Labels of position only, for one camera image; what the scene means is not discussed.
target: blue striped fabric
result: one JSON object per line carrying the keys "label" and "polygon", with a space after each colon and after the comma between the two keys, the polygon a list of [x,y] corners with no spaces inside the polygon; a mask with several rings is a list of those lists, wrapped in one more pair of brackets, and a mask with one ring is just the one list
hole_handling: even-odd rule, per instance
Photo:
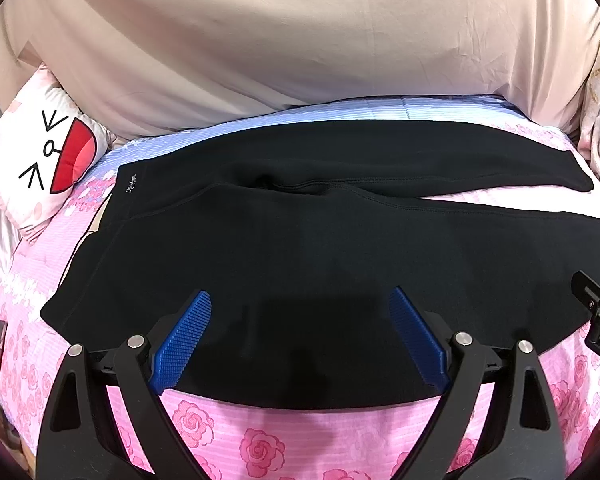
{"label": "blue striped fabric", "polygon": [[174,152],[194,142],[224,134],[272,124],[355,119],[460,121],[503,123],[526,121],[514,105],[496,96],[363,98],[324,105],[304,106],[261,117],[241,119],[209,128],[185,130],[178,134],[132,140],[103,156],[86,178],[101,178],[128,162]]}

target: bed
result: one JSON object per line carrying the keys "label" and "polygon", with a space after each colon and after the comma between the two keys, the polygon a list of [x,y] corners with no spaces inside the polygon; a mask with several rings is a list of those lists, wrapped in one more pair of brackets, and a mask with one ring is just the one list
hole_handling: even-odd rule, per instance
{"label": "bed", "polygon": [[[595,189],[560,187],[478,190],[436,200],[483,203],[509,208],[566,210],[600,218],[600,183],[557,128],[542,128],[501,98],[369,98],[287,110],[262,118],[187,130],[155,139],[132,140],[108,153],[74,189],[62,210],[33,246],[21,243],[0,285],[0,319],[8,320],[0,399],[27,445],[35,450],[40,421],[55,373],[68,343],[41,319],[76,245],[116,181],[121,164],[152,158],[203,139],[264,124],[299,121],[376,119],[475,122],[525,136],[558,150],[571,150]],[[560,414],[569,471],[600,416],[600,357],[586,348],[586,327],[541,357]],[[148,462],[126,416],[120,394],[109,391],[122,441],[131,461]],[[474,418],[454,467],[468,463],[484,423],[490,389],[483,387]],[[211,478],[280,476],[320,478],[345,472],[355,480],[388,478],[405,458],[435,407],[436,400],[381,410],[298,412],[248,408],[168,390],[162,401],[185,443]],[[269,463],[245,451],[245,442],[264,439],[273,450]]]}

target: pink bedsheet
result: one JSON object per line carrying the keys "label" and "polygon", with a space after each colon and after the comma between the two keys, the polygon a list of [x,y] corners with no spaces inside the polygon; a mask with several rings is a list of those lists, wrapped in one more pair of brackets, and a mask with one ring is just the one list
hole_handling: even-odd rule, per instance
{"label": "pink bedsheet", "polygon": [[[561,150],[571,150],[555,129],[513,121],[493,126]],[[576,153],[596,189],[558,187],[478,190],[439,200],[536,210],[566,210],[600,217],[600,183]],[[43,410],[68,343],[41,319],[75,245],[115,182],[115,172],[87,180],[33,246],[21,244],[0,286],[0,319],[7,320],[0,375],[5,411],[36,450]],[[600,415],[600,358],[584,345],[586,327],[541,357],[554,394],[569,471]],[[120,435],[132,462],[149,468],[119,391],[109,389]],[[470,460],[484,423],[491,388],[484,386],[453,468]],[[338,412],[266,410],[167,390],[162,402],[193,455],[212,480],[384,480],[406,457],[437,399],[380,409]]]}

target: seam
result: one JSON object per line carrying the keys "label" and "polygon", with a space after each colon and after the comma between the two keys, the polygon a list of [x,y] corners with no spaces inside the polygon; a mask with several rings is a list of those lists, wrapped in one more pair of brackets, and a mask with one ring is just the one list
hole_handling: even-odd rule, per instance
{"label": "seam", "polygon": [[87,290],[88,290],[89,286],[91,285],[91,282],[93,281],[96,273],[102,266],[104,257],[107,255],[107,253],[109,253],[109,250],[113,247],[113,244],[115,243],[116,239],[118,238],[118,235],[120,234],[120,231],[122,231],[122,228],[124,227],[125,223],[126,222],[124,222],[124,221],[120,223],[115,234],[113,235],[113,237],[107,244],[107,247],[102,251],[100,258],[98,259],[98,263],[96,264],[95,267],[93,267],[93,271],[91,272],[88,279],[84,282],[84,286],[82,288],[82,292],[80,293],[80,296],[75,301],[74,306],[72,306],[71,309],[67,313],[65,313],[64,319],[62,320],[62,323],[59,325],[59,330],[64,328],[67,321],[69,321],[69,318],[74,314],[74,312],[76,311],[78,306],[82,303],[82,300],[84,299],[84,296],[87,293]]}

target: white pillow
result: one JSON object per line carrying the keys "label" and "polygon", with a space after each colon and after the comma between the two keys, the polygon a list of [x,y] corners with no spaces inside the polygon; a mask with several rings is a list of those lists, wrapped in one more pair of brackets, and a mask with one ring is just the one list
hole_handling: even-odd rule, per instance
{"label": "white pillow", "polygon": [[40,235],[111,142],[40,66],[0,118],[0,209],[24,239]]}

